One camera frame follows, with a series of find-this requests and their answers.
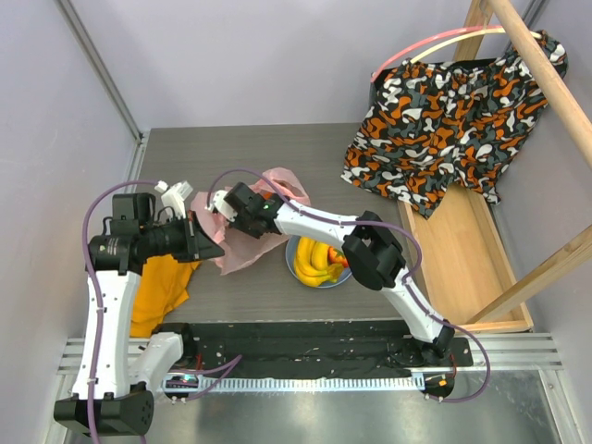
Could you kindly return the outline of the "pink plastic bag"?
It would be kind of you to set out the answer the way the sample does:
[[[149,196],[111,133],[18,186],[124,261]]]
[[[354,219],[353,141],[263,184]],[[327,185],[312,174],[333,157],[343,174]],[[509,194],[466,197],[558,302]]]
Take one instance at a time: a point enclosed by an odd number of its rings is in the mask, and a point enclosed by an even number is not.
[[[297,176],[285,167],[274,167],[263,172],[263,176],[273,182],[290,200],[309,205],[310,197]],[[220,213],[206,209],[206,191],[198,192],[191,202],[191,210],[197,215],[199,223],[207,236],[224,250],[224,254],[213,259],[225,276],[254,264],[265,253],[278,247],[288,239],[287,235],[275,230],[263,231],[263,226],[239,219],[231,222]]]

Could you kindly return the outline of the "yellow banana bunch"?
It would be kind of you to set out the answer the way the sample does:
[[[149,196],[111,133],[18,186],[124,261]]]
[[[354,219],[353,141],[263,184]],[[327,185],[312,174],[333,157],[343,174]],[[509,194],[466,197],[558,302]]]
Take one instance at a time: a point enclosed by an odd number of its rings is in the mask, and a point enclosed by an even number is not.
[[[329,248],[323,242],[300,237],[292,263],[296,277],[303,285],[319,288],[339,280],[345,268],[328,261]]]

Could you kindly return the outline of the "red orange persimmon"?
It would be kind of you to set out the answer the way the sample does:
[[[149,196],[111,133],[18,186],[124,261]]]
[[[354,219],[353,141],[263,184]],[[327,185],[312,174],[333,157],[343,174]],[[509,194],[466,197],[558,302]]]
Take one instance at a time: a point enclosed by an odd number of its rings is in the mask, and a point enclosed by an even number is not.
[[[345,254],[333,247],[330,247],[327,252],[328,261],[331,264],[339,264],[342,265],[344,268],[349,267],[348,260]]]

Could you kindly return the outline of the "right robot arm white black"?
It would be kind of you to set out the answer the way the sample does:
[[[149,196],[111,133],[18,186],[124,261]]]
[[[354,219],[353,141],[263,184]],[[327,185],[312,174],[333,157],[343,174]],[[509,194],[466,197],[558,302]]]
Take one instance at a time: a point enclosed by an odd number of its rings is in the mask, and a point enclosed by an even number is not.
[[[325,243],[343,253],[352,276],[380,291],[405,321],[423,362],[441,364],[450,356],[454,328],[419,290],[406,265],[393,227],[366,211],[341,216],[289,200],[277,193],[265,198],[239,183],[217,191],[210,208],[254,238],[277,233]]]

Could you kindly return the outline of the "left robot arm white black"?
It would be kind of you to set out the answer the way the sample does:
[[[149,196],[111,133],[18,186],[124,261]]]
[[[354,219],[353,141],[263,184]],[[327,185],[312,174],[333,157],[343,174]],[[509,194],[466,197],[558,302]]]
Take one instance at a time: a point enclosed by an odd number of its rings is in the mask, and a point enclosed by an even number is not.
[[[164,222],[154,212],[153,194],[116,194],[103,233],[83,242],[89,276],[86,339],[72,393],[54,404],[54,418],[65,428],[93,439],[144,437],[168,371],[195,362],[198,346],[186,323],[154,327],[140,357],[134,363],[128,358],[132,308],[147,260],[171,255],[188,263],[223,253],[186,208],[190,192],[187,183],[163,192]]]

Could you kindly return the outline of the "blue plate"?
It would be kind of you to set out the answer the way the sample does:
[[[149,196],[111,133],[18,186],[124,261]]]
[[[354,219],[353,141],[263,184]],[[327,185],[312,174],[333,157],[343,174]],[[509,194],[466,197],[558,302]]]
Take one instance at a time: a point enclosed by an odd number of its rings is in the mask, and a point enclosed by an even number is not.
[[[291,274],[306,287],[334,288],[352,276],[344,254],[317,240],[291,237],[285,258]]]

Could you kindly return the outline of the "orange cloth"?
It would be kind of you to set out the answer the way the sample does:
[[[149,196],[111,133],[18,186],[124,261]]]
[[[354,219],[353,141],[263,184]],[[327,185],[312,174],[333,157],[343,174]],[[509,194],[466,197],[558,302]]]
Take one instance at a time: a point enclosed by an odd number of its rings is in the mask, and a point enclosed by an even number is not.
[[[150,338],[166,315],[189,299],[187,287],[200,262],[180,263],[172,255],[150,258],[143,267],[129,335]]]

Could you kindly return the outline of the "patterned camouflage cloth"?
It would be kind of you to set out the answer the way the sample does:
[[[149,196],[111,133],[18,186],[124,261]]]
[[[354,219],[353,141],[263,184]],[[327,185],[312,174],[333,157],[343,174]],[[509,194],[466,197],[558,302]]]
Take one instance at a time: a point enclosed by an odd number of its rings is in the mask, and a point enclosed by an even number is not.
[[[498,179],[548,105],[515,48],[490,59],[406,59],[373,87],[341,176],[423,218],[453,183],[498,204]]]

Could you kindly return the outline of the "pink white hoop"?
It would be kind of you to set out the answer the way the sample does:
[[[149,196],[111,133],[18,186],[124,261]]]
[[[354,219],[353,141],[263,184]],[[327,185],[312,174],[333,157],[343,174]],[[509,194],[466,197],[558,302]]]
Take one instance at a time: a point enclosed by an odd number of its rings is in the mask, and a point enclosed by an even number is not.
[[[430,37],[427,37],[417,43],[413,43],[412,45],[402,49],[395,55],[392,55],[389,59],[383,62],[375,72],[372,73],[370,81],[375,82],[378,76],[391,64],[395,61],[402,59],[404,56],[422,48],[426,47],[426,50],[421,54],[421,56],[426,56],[435,52],[445,46],[448,46],[453,43],[460,42],[464,39],[474,38],[478,36],[484,36],[487,34],[495,34],[495,33],[504,33],[505,30],[500,25],[477,25],[477,26],[470,26],[470,27],[462,27],[458,29],[453,29],[449,31],[444,31]]]

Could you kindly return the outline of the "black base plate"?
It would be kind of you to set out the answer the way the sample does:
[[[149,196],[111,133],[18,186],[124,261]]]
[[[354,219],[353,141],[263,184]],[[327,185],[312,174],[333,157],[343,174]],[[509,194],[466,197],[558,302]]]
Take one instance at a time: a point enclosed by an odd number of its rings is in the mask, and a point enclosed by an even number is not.
[[[450,356],[428,364],[401,320],[165,323],[156,332],[181,335],[188,350],[179,369],[213,370],[237,359],[235,378],[319,379],[409,376],[425,367],[470,367],[469,342],[455,338]]]

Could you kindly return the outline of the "aluminium rail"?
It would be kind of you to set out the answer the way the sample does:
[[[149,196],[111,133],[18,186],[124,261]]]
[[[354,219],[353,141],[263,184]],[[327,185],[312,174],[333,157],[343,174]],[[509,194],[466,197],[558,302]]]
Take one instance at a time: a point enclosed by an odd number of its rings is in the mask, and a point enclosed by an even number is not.
[[[151,443],[564,443],[545,334],[460,336],[437,366],[393,322],[197,324],[133,404]]]

